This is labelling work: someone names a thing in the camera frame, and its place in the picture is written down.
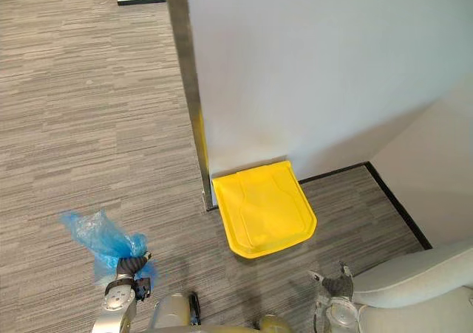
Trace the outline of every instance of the yellow plastic tray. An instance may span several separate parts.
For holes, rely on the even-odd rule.
[[[245,258],[309,239],[317,225],[289,161],[212,181],[231,250]]]

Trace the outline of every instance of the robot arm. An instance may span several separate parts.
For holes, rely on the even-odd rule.
[[[117,276],[105,289],[102,311],[95,321],[92,333],[129,332],[136,315],[137,301],[143,301],[151,293],[149,278],[135,280],[135,274],[150,258],[151,253],[145,253],[143,257],[119,260]]]

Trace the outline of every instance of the robotic hand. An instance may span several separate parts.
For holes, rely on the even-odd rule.
[[[102,311],[95,321],[92,333],[128,333],[130,323],[136,315],[138,300],[151,294],[149,278],[135,280],[139,272],[151,258],[146,252],[143,257],[121,258],[117,265],[115,280],[107,285]]]
[[[338,278],[324,278],[309,271],[309,275],[321,283],[330,296],[321,296],[316,302],[313,320],[316,333],[358,333],[358,310],[352,303],[353,276],[347,265],[340,262],[340,266]]]

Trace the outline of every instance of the black baseboard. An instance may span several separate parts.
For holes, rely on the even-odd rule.
[[[350,165],[350,166],[345,167],[345,168],[340,168],[340,169],[336,169],[336,170],[331,171],[331,172],[319,174],[318,176],[312,176],[310,178],[302,179],[302,180],[299,180],[299,184],[312,182],[313,180],[321,179],[321,178],[325,178],[326,176],[332,176],[333,174],[349,171],[350,169],[354,169],[354,168],[357,168],[357,167],[366,167],[366,169],[370,172],[373,179],[378,183],[379,187],[382,189],[384,194],[386,194],[386,197],[391,202],[392,206],[394,206],[394,208],[398,211],[399,215],[401,215],[404,222],[406,222],[407,226],[409,226],[412,233],[414,233],[414,236],[419,241],[421,246],[425,250],[432,249],[432,245],[430,244],[427,237],[422,233],[419,226],[417,226],[417,224],[414,222],[412,217],[407,212],[406,208],[399,202],[399,200],[395,197],[395,195],[392,193],[392,191],[388,188],[388,186],[383,181],[383,179],[379,175],[378,171],[371,164],[371,162],[357,163],[356,165]],[[215,206],[210,207],[209,209],[207,209],[207,211],[216,210],[218,208],[219,208],[218,205],[215,205]]]
[[[388,188],[386,183],[383,181],[381,176],[379,175],[378,171],[376,168],[371,164],[371,162],[366,162],[364,166],[367,168],[367,170],[370,172],[371,176],[374,178],[374,180],[378,183],[379,187],[383,190],[383,192],[386,194],[387,198],[391,201],[392,206],[395,207],[395,209],[399,212],[399,215],[403,218],[403,220],[406,222],[407,226],[411,229],[412,233],[414,233],[414,236],[417,238],[417,240],[421,243],[422,247],[425,250],[430,250],[432,249],[432,245],[430,244],[429,240],[427,237],[422,233],[421,229],[417,224],[414,222],[412,217],[409,215],[407,212],[406,208],[399,202],[399,200],[395,197],[395,195],[392,193],[392,191]]]
[[[356,165],[349,165],[348,167],[344,167],[344,168],[340,168],[340,169],[335,169],[334,171],[327,172],[327,173],[322,173],[322,174],[319,174],[318,176],[312,176],[310,178],[299,180],[299,184],[312,182],[313,180],[325,178],[326,176],[332,176],[333,174],[349,171],[350,169],[361,167],[362,165],[364,165],[364,162],[363,163],[357,163]]]
[[[145,4],[145,3],[163,3],[166,0],[128,0],[128,1],[117,1],[119,6],[129,6],[131,4]]]

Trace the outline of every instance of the white cushion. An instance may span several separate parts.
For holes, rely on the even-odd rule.
[[[356,303],[385,309],[420,303],[470,286],[473,237],[394,258],[356,276],[353,283]]]
[[[472,333],[473,290],[460,287],[436,298],[397,309],[365,306],[360,333]]]

